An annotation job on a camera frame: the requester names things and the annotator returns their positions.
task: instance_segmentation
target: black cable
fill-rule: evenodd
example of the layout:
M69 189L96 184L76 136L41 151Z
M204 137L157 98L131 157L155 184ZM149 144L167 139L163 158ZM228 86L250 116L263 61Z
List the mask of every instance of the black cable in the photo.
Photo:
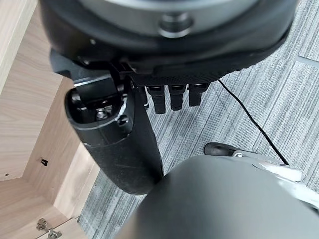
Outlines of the black cable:
M235 98L235 100L240 104L240 106L243 108L244 112L246 113L246 115L248 116L248 118L251 120L251 122L257 127L257 129L260 131L260 133L265 137L265 139L268 141L268 143L270 144L271 148L273 148L273 150L278 154L278 156L280 157L280 159L283 161L283 163L285 165L289 165L289 163L287 162L287 160L283 157L283 155L279 152L279 150L276 148L276 146L273 144L273 142L271 141L271 139L268 137L268 135L266 134L266 132L264 132L264 130L257 124L257 122L253 119L253 117L250 115L250 113L248 112L248 110L246 109L246 107L244 106L244 104L240 101L240 99L238 99L237 96L235 96L225 85L224 83L222 83L221 80L218 80L219 83L222 85L222 87L224 87L224 89L233 97Z

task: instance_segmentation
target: black rubber foot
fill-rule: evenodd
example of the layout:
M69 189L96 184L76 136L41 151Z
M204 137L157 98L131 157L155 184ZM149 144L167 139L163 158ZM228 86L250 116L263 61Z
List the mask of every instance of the black rubber foot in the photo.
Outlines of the black rubber foot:
M239 148L235 148L228 144L211 142L205 145L204 154L211 156L232 156L236 150L241 150Z

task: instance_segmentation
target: metal hinge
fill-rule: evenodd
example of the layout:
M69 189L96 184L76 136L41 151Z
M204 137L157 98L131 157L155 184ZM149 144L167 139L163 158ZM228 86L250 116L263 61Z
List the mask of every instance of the metal hinge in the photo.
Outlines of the metal hinge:
M44 218L39 219L36 228L38 231L46 231L48 233L48 239L57 239L62 236L62 233L55 232L53 227Z

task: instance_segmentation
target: wooden cabinet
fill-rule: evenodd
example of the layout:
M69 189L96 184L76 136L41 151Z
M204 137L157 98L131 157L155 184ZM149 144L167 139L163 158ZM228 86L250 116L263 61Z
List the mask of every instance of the wooden cabinet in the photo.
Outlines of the wooden cabinet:
M36 5L0 0L0 239L43 235L40 218L81 232L73 218L99 172L66 119L72 82L51 71Z

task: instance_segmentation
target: gray carpet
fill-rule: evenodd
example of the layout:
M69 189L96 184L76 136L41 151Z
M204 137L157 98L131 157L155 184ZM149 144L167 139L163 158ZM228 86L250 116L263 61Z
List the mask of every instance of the gray carpet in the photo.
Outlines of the gray carpet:
M271 57L222 81L246 105L304 182L319 192L319 1L302 0L286 44ZM169 109L169 97L166 98ZM213 83L202 105L149 117L165 172L217 141L277 157L235 100ZM142 197L117 189L100 173L79 219L91 239L111 239Z

